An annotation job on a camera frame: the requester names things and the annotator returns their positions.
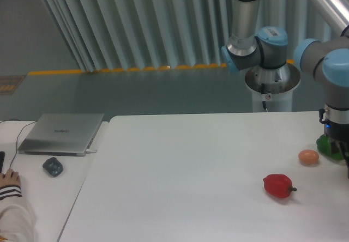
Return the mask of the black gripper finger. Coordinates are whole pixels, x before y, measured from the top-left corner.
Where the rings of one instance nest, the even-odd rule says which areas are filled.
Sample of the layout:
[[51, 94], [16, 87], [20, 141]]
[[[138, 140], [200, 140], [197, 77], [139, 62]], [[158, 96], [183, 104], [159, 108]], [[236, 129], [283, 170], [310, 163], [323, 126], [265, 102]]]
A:
[[338, 142], [338, 148], [342, 155], [342, 157], [345, 160], [346, 167], [347, 167], [347, 177], [349, 178], [349, 149], [348, 149], [348, 143], [344, 141]]

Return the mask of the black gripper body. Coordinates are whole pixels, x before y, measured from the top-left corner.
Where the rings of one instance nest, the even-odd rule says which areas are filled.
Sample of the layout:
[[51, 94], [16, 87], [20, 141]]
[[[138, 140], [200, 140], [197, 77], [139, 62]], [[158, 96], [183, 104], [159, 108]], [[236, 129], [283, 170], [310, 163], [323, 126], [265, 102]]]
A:
[[324, 124], [324, 134], [334, 141], [348, 142], [348, 121], [343, 123], [342, 117], [348, 115], [348, 110], [334, 110], [331, 108], [319, 109], [319, 122]]

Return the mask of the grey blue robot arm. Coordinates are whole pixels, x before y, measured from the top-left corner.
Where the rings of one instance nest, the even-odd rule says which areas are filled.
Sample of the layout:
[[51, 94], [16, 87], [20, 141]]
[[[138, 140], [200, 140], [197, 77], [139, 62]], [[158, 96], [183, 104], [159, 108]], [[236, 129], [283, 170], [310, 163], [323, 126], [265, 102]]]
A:
[[330, 151], [348, 159], [348, 0], [311, 0], [324, 20], [339, 33], [327, 42], [302, 41], [294, 64], [286, 62], [288, 37], [279, 27], [255, 29], [260, 0], [234, 0], [232, 32], [222, 56], [232, 71], [247, 70], [246, 85], [260, 94], [294, 89], [305, 72], [322, 85], [324, 108], [320, 123]]

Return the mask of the cream striped sleeve forearm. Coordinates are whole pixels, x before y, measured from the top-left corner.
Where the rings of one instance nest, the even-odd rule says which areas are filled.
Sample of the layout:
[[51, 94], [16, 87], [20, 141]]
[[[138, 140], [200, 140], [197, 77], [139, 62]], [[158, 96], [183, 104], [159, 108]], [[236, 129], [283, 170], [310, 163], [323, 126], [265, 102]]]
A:
[[34, 241], [34, 218], [18, 185], [1, 187], [1, 241]]

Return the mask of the person's hand on mouse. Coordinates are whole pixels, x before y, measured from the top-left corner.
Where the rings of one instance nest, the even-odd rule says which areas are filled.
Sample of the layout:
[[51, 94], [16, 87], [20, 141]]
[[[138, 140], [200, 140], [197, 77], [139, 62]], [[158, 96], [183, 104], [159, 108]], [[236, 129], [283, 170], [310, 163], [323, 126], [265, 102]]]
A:
[[5, 173], [1, 173], [0, 187], [4, 188], [7, 186], [21, 187], [21, 180], [20, 180], [19, 173], [14, 171], [12, 168], [8, 169]]

